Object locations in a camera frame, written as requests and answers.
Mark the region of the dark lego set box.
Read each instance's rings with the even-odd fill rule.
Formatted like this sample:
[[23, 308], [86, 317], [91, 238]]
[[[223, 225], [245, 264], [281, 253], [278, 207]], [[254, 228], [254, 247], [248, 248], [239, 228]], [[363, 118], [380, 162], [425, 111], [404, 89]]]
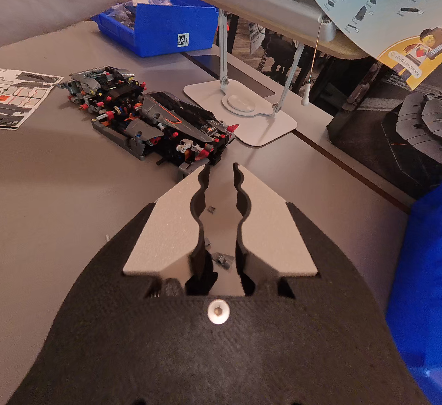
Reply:
[[442, 71], [415, 90], [373, 64], [328, 125], [333, 145], [418, 199], [442, 180]]

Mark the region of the white adjustable book stand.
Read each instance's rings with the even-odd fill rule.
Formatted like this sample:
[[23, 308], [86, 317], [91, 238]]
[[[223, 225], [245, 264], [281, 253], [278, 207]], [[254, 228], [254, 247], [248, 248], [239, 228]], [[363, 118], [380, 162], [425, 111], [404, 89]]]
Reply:
[[[214, 4], [227, 5], [228, 0], [214, 0]], [[333, 23], [320, 9], [293, 0], [237, 0], [246, 12], [256, 13], [264, 20], [276, 20], [277, 25], [299, 25], [300, 32], [331, 41]], [[184, 88], [185, 94], [201, 107], [211, 111], [216, 119], [228, 125], [239, 124], [235, 136], [252, 147], [262, 147], [296, 129], [297, 122], [282, 111], [284, 100], [296, 67], [305, 48], [299, 44], [284, 89], [276, 104], [271, 104], [241, 82], [228, 77], [227, 17], [218, 9], [220, 80], [196, 83]]]

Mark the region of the lego sticker sheet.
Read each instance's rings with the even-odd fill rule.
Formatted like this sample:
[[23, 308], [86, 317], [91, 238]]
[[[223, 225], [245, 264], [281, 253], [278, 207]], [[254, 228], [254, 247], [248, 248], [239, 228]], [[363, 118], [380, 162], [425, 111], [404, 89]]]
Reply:
[[0, 128], [17, 130], [64, 77], [0, 69]]

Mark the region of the lego pieces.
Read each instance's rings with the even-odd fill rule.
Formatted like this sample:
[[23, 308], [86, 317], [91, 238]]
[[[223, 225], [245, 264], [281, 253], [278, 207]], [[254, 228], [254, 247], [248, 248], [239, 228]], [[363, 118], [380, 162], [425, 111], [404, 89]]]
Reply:
[[234, 257], [220, 252], [211, 252], [211, 242], [208, 237], [204, 238], [206, 250], [210, 253], [212, 260], [223, 267], [225, 270], [229, 270], [233, 264]]

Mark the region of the dark grey lego car model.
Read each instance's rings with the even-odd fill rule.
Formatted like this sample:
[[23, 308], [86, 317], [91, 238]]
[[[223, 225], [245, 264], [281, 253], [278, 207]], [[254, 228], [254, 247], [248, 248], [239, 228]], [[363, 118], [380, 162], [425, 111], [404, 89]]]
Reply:
[[153, 152], [179, 169], [178, 181], [200, 166], [216, 165], [239, 124], [218, 120], [204, 108], [168, 92], [146, 92], [126, 69], [104, 66], [71, 74], [57, 85], [92, 127], [139, 160]]

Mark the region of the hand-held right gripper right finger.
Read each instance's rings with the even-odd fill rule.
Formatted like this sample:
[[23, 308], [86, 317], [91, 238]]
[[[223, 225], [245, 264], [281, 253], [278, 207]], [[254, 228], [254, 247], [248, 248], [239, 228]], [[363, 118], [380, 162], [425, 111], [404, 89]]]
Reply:
[[318, 268], [294, 219], [294, 205], [239, 163], [233, 175], [241, 214], [235, 262], [244, 294], [251, 296], [266, 284], [285, 293], [289, 278], [316, 277]]

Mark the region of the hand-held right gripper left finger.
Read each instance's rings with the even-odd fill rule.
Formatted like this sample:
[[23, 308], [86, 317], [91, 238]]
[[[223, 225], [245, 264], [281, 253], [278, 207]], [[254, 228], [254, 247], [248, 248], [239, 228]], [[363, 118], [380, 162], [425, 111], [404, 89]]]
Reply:
[[125, 276], [175, 279], [187, 293], [209, 293], [218, 278], [200, 220], [209, 172], [209, 165], [198, 167], [154, 203], [123, 267]]

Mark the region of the blue plastic parts bin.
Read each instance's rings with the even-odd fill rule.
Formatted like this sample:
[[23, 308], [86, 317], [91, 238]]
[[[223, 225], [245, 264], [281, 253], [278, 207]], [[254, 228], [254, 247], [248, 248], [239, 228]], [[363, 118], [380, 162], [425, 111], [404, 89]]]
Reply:
[[107, 10], [92, 18], [99, 30], [140, 57], [210, 49], [218, 28], [218, 9], [201, 0], [169, 0], [169, 5], [135, 7], [134, 29]]
[[442, 403], [442, 186], [408, 217], [386, 321], [396, 347], [432, 404]]

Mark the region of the bundle of clear plastic bags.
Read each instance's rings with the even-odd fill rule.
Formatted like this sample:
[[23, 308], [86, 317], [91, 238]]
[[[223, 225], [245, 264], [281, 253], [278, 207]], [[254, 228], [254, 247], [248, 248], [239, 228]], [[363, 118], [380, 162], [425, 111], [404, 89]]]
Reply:
[[171, 0], [131, 0], [112, 6], [104, 14], [134, 30], [138, 5], [173, 6], [173, 3]]

